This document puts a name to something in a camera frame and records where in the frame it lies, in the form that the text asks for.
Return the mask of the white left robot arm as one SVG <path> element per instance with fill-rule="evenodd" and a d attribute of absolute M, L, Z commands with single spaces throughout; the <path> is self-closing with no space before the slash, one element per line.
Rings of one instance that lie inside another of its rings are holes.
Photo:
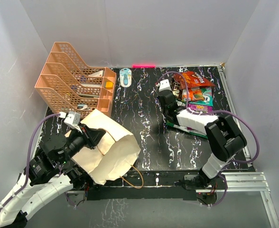
<path fill-rule="evenodd" d="M 0 202 L 0 228 L 23 228 L 34 209 L 70 189 L 83 188 L 89 175 L 79 165 L 68 163 L 82 148 L 95 149 L 105 133 L 82 124 L 69 136 L 51 135 L 36 156 L 27 160 L 18 182 Z"/>

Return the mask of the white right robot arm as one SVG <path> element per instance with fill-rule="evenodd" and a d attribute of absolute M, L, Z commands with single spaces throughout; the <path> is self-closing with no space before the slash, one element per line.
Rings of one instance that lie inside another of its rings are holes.
<path fill-rule="evenodd" d="M 247 145 L 237 123 L 230 113 L 213 115 L 199 114 L 185 106 L 178 105 L 172 91 L 159 92 L 158 101 L 166 121 L 174 127 L 192 129 L 208 139 L 211 155 L 199 170 L 197 176 L 186 183 L 201 188 L 211 188 L 220 171 Z"/>

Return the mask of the green snack bag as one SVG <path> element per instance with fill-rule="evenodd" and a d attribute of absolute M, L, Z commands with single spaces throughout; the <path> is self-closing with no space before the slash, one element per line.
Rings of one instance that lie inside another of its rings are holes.
<path fill-rule="evenodd" d="M 209 118 L 203 117 L 195 113 L 195 111 L 187 111 L 185 108 L 175 114 L 164 114 L 166 124 L 177 128 L 183 132 L 189 133 L 191 135 L 208 138 L 205 126 L 209 121 Z"/>

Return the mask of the red Doritos chips bag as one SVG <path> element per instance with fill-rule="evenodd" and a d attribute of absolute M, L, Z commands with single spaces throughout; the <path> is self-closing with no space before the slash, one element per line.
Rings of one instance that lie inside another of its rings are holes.
<path fill-rule="evenodd" d="M 174 80 L 180 84 L 181 89 L 186 88 L 185 83 L 187 83 L 188 88 L 215 86 L 215 84 L 210 82 L 208 79 L 202 77 L 197 72 L 187 71 L 181 73 L 181 75 L 177 73 L 174 74 Z"/>

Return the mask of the orange red snack pack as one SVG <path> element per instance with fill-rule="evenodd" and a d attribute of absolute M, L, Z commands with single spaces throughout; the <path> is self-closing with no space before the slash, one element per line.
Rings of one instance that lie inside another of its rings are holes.
<path fill-rule="evenodd" d="M 188 99 L 189 102 L 196 102 L 203 101 L 204 96 L 202 90 L 199 87 L 192 87 L 188 88 L 188 90 L 183 90 L 181 99 L 183 101 L 186 101 L 186 99 Z"/>

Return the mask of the teal Fox's mint candy bag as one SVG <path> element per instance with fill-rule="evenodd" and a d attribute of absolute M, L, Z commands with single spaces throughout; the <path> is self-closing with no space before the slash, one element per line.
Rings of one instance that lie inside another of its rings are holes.
<path fill-rule="evenodd" d="M 213 106 L 213 87 L 200 87 L 203 100 L 196 101 L 199 105 Z"/>

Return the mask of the light green snack pack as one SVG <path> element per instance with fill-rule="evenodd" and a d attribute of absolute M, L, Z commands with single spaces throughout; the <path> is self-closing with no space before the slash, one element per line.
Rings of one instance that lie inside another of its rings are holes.
<path fill-rule="evenodd" d="M 178 105 L 178 107 L 188 108 L 188 104 L 186 101 L 177 100 L 177 105 Z"/>

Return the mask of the beige paper bag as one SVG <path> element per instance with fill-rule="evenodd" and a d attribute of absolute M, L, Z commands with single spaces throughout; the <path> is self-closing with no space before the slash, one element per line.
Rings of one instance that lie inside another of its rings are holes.
<path fill-rule="evenodd" d="M 133 133 L 96 109 L 79 124 L 104 129 L 106 134 L 93 150 L 83 147 L 72 160 L 97 184 L 123 178 L 141 151 Z"/>

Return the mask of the purple blackcurrant candy bag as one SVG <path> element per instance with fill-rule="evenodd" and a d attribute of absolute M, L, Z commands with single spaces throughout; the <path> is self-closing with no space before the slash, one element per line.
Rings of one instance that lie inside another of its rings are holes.
<path fill-rule="evenodd" d="M 202 104 L 188 104 L 188 108 L 195 112 L 203 112 L 203 113 L 208 113 L 213 111 L 212 106 L 207 106 L 207 105 L 202 105 Z"/>

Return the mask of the brown Kettle chips bag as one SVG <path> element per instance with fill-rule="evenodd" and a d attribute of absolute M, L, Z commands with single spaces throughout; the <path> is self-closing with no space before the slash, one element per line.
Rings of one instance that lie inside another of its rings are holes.
<path fill-rule="evenodd" d="M 173 95 L 176 97 L 176 99 L 181 100 L 182 89 L 180 87 L 180 83 L 175 81 L 175 79 L 172 79 L 172 81 L 171 81 L 171 89 L 172 89 Z"/>

